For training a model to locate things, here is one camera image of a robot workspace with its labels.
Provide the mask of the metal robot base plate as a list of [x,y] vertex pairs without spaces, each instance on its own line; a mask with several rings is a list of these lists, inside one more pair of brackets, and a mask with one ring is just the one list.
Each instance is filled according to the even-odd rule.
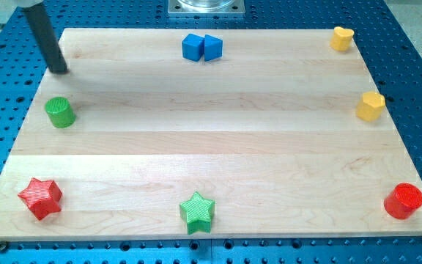
[[168,0],[168,13],[188,14],[244,14],[244,0]]

